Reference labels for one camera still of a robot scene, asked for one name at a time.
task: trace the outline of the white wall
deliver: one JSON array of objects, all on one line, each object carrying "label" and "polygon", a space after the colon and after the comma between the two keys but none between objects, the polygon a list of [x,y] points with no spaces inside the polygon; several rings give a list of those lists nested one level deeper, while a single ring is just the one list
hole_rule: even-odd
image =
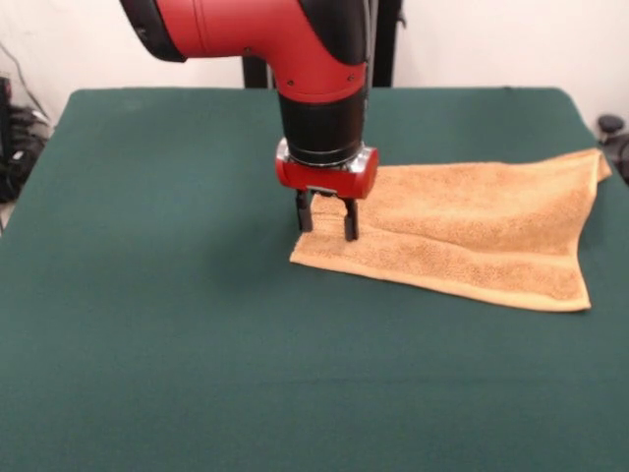
[{"label": "white wall", "polygon": [[[629,119],[629,0],[405,0],[405,13],[397,87],[554,86],[591,126]],[[153,59],[118,0],[0,0],[0,39],[53,118],[80,88],[243,84],[238,59]]]},{"label": "white wall", "polygon": [[405,0],[398,87],[553,86],[629,120],[629,0]]},{"label": "white wall", "polygon": [[[243,86],[238,59],[172,64],[138,41],[118,0],[0,0],[0,39],[57,119],[76,89]],[[0,70],[12,69],[0,52]]]}]

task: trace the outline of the table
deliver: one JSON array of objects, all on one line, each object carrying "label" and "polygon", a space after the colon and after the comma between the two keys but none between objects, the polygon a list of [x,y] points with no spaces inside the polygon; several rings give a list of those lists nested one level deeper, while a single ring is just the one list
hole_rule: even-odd
[{"label": "table", "polygon": [[[384,165],[595,145],[545,88],[377,89]],[[629,469],[629,195],[558,315],[290,265],[269,90],[75,93],[0,244],[0,470]]]}]

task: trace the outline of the cable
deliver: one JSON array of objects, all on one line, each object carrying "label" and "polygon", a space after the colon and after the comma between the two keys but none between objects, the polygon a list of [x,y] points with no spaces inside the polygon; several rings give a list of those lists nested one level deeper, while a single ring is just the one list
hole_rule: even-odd
[{"label": "cable", "polygon": [[14,56],[11,53],[11,51],[9,51],[9,49],[7,49],[7,47],[2,43],[2,41],[0,41],[0,49],[15,64],[16,69],[18,70],[18,77],[20,78],[20,82],[22,83],[22,87],[24,87],[24,90],[27,92],[27,95],[29,96],[30,101],[32,101],[32,103],[35,105],[35,107],[37,107],[39,113],[41,113],[46,120],[50,121],[50,118],[48,117],[48,115],[44,111],[43,106],[41,106],[41,103],[39,103],[39,100],[37,100],[37,98],[35,98],[35,95],[33,95],[32,92],[30,91],[30,88],[27,85],[27,81],[26,81],[26,79],[24,77],[24,73],[22,72],[22,66],[20,65],[20,61],[18,61],[16,56]]}]

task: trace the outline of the towel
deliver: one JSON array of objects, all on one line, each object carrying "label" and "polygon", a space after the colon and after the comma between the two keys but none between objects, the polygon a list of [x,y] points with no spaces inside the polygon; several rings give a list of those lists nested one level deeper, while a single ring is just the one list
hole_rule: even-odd
[{"label": "towel", "polygon": [[314,196],[291,262],[546,312],[592,307],[579,238],[611,175],[596,148],[527,164],[382,166],[344,238],[342,202]]}]

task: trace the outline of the orange towel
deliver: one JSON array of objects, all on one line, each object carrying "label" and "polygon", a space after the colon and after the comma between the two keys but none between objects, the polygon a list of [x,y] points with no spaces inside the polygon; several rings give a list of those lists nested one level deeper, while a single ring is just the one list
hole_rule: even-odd
[{"label": "orange towel", "polygon": [[380,167],[359,203],[360,240],[345,241],[340,201],[315,196],[314,232],[291,261],[517,308],[589,309],[579,237],[610,175],[595,148],[529,164]]}]

